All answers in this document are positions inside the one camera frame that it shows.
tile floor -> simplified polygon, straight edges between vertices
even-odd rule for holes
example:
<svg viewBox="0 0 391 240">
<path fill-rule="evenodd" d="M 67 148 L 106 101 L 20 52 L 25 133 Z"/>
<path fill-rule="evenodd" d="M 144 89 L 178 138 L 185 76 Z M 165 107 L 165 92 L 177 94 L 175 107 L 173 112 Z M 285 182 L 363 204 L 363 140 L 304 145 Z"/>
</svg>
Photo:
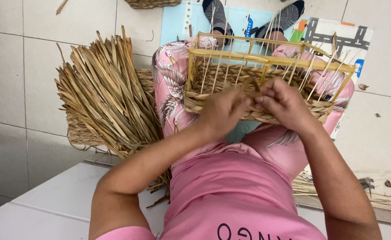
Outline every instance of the tile floor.
<svg viewBox="0 0 391 240">
<path fill-rule="evenodd" d="M 103 37 L 121 35 L 124 25 L 137 68 L 150 68 L 159 46 L 162 8 L 71 0 L 55 15 L 61 2 L 0 0 L 0 205 L 93 154 L 74 149 L 65 137 L 65 113 L 58 110 L 62 103 L 54 84 L 62 62 L 55 42 L 69 61 L 70 45 L 88 45 L 96 30 Z M 290 0 L 224 3 L 275 11 Z M 358 177 L 374 178 L 376 191 L 391 195 L 383 185 L 391 181 L 391 1 L 305 0 L 305 8 L 307 16 L 375 28 L 360 79 L 370 87 L 354 94 L 336 145 Z"/>
</svg>

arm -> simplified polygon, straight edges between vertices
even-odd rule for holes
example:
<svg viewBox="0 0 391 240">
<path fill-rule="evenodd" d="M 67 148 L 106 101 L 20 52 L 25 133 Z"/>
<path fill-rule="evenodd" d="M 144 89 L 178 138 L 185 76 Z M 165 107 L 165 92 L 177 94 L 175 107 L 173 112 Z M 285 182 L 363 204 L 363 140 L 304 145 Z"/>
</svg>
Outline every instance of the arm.
<svg viewBox="0 0 391 240">
<path fill-rule="evenodd" d="M 89 239 L 126 226 L 149 229 L 139 209 L 137 194 L 180 157 L 224 137 L 235 127 L 249 103 L 239 90 L 214 95 L 196 124 L 147 147 L 108 171 L 99 180 L 93 195 Z"/>
<path fill-rule="evenodd" d="M 366 193 L 328 133 L 315 119 L 298 89 L 278 79 L 268 81 L 255 98 L 256 108 L 272 112 L 299 134 L 311 166 L 314 186 L 324 208 L 329 239 L 382 239 Z"/>
</svg>

woman's left hand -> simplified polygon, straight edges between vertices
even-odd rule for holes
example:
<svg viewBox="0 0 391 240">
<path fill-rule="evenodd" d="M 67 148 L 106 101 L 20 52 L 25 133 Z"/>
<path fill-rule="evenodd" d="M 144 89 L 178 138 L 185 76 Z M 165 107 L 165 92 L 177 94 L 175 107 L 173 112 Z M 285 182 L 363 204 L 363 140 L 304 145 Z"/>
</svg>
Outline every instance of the woman's left hand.
<svg viewBox="0 0 391 240">
<path fill-rule="evenodd" d="M 251 98 L 240 89 L 214 94 L 204 105 L 196 124 L 209 139 L 221 139 L 235 128 L 251 102 Z"/>
</svg>

sock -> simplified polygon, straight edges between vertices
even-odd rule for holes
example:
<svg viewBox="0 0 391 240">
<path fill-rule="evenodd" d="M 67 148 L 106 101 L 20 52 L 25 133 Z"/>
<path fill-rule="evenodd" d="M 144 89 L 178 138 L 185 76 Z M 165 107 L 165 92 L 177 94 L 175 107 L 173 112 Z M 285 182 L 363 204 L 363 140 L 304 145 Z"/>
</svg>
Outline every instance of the sock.
<svg viewBox="0 0 391 240">
<path fill-rule="evenodd" d="M 255 31 L 255 38 L 264 38 L 264 36 L 269 32 L 283 32 L 284 30 L 295 24 L 295 22 L 300 18 L 300 16 L 304 12 L 304 5 L 305 2 L 303 0 L 298 0 L 288 5 L 283 10 L 281 10 L 281 16 L 280 14 L 277 14 L 277 16 L 274 18 L 273 22 L 271 23 L 270 30 L 268 32 L 267 30 L 270 23 L 267 23 L 257 29 L 252 29 L 250 34 L 253 34 L 253 32 Z"/>
<path fill-rule="evenodd" d="M 225 11 L 224 6 L 219 0 L 204 0 L 203 1 L 203 11 L 204 15 L 206 15 L 206 18 L 209 20 L 209 22 L 212 22 L 212 15 L 213 15 L 213 30 L 218 30 L 224 35 L 232 36 L 234 35 L 234 32 L 231 29 L 230 24 L 226 24 L 226 17 L 225 17 Z"/>
</svg>

woman's right hand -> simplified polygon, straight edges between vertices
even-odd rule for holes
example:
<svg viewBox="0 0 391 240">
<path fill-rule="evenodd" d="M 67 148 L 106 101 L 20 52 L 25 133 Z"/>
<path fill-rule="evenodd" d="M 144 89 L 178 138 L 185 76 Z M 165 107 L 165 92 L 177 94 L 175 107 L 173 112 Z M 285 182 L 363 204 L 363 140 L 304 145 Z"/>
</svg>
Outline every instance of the woman's right hand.
<svg viewBox="0 0 391 240">
<path fill-rule="evenodd" d="M 299 90 L 280 77 L 268 80 L 261 87 L 261 95 L 254 97 L 255 108 L 272 113 L 284 127 L 298 134 L 322 127 L 311 114 Z"/>
</svg>

